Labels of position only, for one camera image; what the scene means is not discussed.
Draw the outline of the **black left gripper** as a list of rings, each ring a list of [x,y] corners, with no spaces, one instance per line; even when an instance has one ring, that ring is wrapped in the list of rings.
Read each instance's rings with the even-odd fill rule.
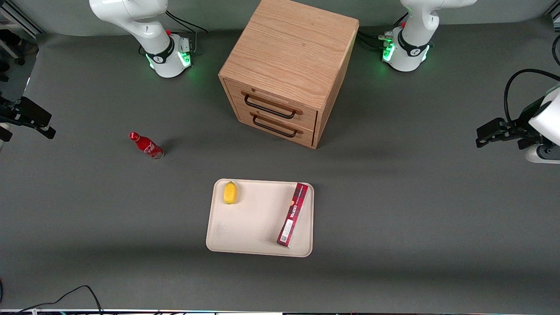
[[[518,148],[520,150],[527,149],[532,145],[544,145],[546,140],[540,132],[530,126],[529,121],[536,114],[544,97],[538,98],[536,101],[527,105],[516,120],[511,119],[508,98],[504,98],[504,113],[508,130],[504,133],[504,119],[494,118],[477,128],[476,147],[478,149],[492,142],[518,140]]]

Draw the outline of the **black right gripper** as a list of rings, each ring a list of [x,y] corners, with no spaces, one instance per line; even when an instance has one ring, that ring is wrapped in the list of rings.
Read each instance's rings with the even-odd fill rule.
[[[11,101],[0,98],[0,119],[2,123],[15,124],[37,129],[48,139],[53,139],[56,130],[50,127],[52,114],[26,97]]]

